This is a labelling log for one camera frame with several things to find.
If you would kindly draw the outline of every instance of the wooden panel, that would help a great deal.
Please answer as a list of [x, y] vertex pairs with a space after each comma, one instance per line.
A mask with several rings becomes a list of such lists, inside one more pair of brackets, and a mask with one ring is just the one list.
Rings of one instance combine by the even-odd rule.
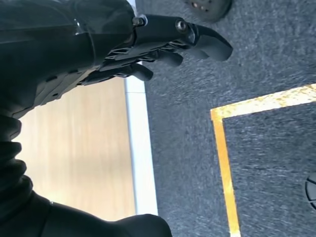
[[106, 220], [135, 214], [124, 80], [78, 87], [21, 119], [34, 190]]

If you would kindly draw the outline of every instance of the wheel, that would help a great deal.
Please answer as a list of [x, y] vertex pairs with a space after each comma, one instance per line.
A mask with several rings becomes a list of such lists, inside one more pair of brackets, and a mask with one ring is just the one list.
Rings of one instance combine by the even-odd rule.
[[232, 0], [184, 0], [193, 12], [211, 22], [217, 22], [225, 16]]

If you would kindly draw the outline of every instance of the prosthetic hand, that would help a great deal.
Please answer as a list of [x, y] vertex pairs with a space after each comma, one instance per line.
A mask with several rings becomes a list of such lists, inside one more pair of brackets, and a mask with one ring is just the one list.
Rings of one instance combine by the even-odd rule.
[[105, 222], [50, 202], [32, 191], [11, 142], [17, 120], [80, 85], [112, 77], [150, 80], [138, 62], [178, 66], [183, 50], [228, 59], [232, 48], [209, 28], [179, 17], [135, 17], [125, 0], [0, 1], [0, 236], [170, 237], [161, 218], [140, 215]]

